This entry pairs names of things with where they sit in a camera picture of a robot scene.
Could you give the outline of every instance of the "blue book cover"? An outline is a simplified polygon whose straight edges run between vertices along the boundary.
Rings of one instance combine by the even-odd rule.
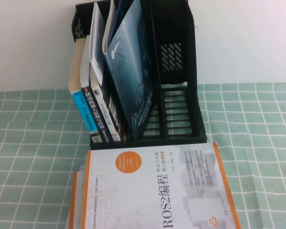
[[[82,119],[84,120],[86,127],[88,129],[88,132],[90,133],[90,137],[93,142],[102,142],[100,138],[99,131],[97,129],[96,123],[92,117],[92,114],[89,110],[88,104],[85,100],[85,97],[82,93],[82,91],[77,91],[72,94],[73,100],[82,116]]]
[[[105,53],[133,139],[143,135],[155,99],[156,76],[147,43],[140,0],[134,0]]]

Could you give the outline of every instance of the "book logo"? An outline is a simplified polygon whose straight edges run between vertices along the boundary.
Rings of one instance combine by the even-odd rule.
[[[118,49],[119,45],[120,45],[120,41],[117,42],[117,44],[116,44],[115,47],[114,47],[114,50],[111,51],[111,57],[112,57],[112,59],[114,59],[115,52],[116,52],[116,50]]]
[[[218,224],[217,224],[217,219],[216,219],[216,217],[210,217],[209,218],[209,226],[217,226]]]
[[[94,92],[95,95],[99,95],[100,94],[99,90],[94,90],[93,92]]]
[[[142,164],[140,155],[133,151],[126,151],[117,156],[115,165],[122,173],[134,173]]]

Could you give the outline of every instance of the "book spine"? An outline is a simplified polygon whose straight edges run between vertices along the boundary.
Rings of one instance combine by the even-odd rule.
[[[108,131],[107,125],[104,121],[104,118],[101,114],[101,111],[97,105],[96,99],[93,95],[93,91],[90,86],[83,87],[82,92],[84,94],[84,97],[87,101],[87,104],[89,106],[89,109],[91,111],[91,114],[96,121],[97,128],[99,130],[100,136],[103,140],[103,142],[112,142],[112,137]]]
[[[104,100],[104,96],[102,93],[102,90],[99,85],[95,86],[92,88],[93,94],[95,96],[96,102],[99,105],[99,108],[101,110],[101,113],[104,117],[104,120],[107,124],[108,130],[115,142],[120,142],[121,137],[120,134],[118,133],[117,126],[115,125],[114,119],[112,119],[112,115],[110,114],[110,110],[107,107],[107,104]]]
[[[84,98],[84,95],[82,91],[77,91],[72,94],[73,100],[82,116],[82,119],[84,120],[86,127],[88,129],[88,132],[90,133],[91,140],[96,142],[102,142],[100,133],[97,129],[97,126],[95,124],[95,121],[92,117],[92,114],[90,112],[90,109],[88,107],[88,104]]]

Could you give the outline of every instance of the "book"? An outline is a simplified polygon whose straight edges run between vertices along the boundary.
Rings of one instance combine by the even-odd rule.
[[[81,165],[80,171],[73,173],[72,191],[71,191],[71,206],[65,229],[79,229],[81,228],[82,219],[82,189],[84,181],[84,168],[85,165]]]
[[[71,195],[71,206],[70,206],[70,219],[69,228],[77,229],[78,221],[80,220],[80,209],[82,201],[82,184],[84,181],[84,172],[78,171],[73,173],[72,181],[72,195]]]
[[[216,143],[93,150],[82,229],[240,229]]]
[[[96,102],[101,110],[108,130],[114,141],[123,138],[121,128],[121,112],[117,107],[109,87],[111,79],[104,74],[105,58],[102,53],[102,38],[105,31],[105,21],[97,2],[94,3],[89,41],[90,58],[90,86],[94,93]]]
[[[133,2],[123,0],[122,4],[125,9],[118,9],[117,13],[114,1],[111,0],[102,51],[130,135],[133,139],[139,139],[143,136],[156,98],[156,76],[152,71],[151,52],[140,0]],[[116,32],[114,31],[115,21],[118,23]]]
[[[88,108],[88,104],[85,101],[80,83],[80,68],[85,42],[86,39],[77,39],[75,42],[75,51],[71,63],[68,85],[72,98],[82,116],[82,119],[85,122],[91,140],[93,142],[101,142],[102,139],[100,137],[96,123],[92,117],[92,114]]]
[[[80,78],[81,78],[81,87],[82,93],[85,97],[85,100],[88,104],[89,110],[96,122],[97,129],[102,138],[102,142],[108,143],[112,142],[112,136],[108,130],[104,117],[101,113],[101,110],[96,102],[93,91],[90,87],[90,58],[89,58],[89,40],[90,36],[86,36],[84,51],[82,54],[82,62],[80,69]]]

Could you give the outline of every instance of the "printed title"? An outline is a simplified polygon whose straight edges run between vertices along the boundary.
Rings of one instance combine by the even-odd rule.
[[[165,165],[165,158],[164,158],[164,152],[162,151],[160,156],[158,152],[155,152],[155,162],[156,162],[156,170],[157,172],[161,172],[160,169],[160,161],[162,165],[162,171],[166,171],[166,165]],[[165,175],[158,175],[158,191],[159,196],[161,196],[160,202],[161,202],[161,209],[162,209],[162,217],[163,217],[163,228],[174,228],[173,225],[173,214],[171,212],[171,200],[170,200],[170,186],[167,174]]]

